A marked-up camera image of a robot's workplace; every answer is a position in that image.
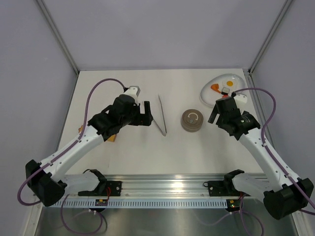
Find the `beige round lid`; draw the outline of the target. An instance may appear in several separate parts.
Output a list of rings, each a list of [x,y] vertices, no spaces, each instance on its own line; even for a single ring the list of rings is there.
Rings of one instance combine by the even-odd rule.
[[[188,109],[183,112],[181,126],[187,132],[197,132],[201,129],[204,121],[203,114],[196,109]]]

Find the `metal tongs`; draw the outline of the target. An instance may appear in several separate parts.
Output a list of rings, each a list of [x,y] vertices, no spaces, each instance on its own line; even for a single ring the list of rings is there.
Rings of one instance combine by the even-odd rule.
[[[165,120],[162,98],[160,95],[157,96],[157,100],[158,100],[158,120],[156,119],[156,117],[154,117],[153,124],[158,129],[160,134],[163,137],[166,137],[167,136],[167,126],[166,126],[166,120]]]

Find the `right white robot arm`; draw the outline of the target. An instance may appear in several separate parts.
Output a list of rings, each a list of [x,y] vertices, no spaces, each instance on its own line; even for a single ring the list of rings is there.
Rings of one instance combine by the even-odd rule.
[[[281,159],[264,138],[260,124],[253,115],[241,110],[234,97],[216,101],[209,123],[215,123],[239,141],[254,157],[268,181],[259,181],[242,170],[225,174],[224,191],[229,195],[243,192],[260,200],[268,213],[279,220],[305,208],[314,185],[309,178],[301,179]]]

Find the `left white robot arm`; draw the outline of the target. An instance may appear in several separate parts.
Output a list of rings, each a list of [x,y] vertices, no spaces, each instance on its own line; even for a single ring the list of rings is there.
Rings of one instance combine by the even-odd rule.
[[[140,105],[129,95],[121,94],[112,105],[94,115],[82,133],[61,150],[41,162],[26,164],[27,185],[46,207],[57,203],[67,194],[106,196],[110,185],[98,170],[67,175],[66,172],[92,149],[116,135],[126,125],[150,126],[153,120],[149,101]]]

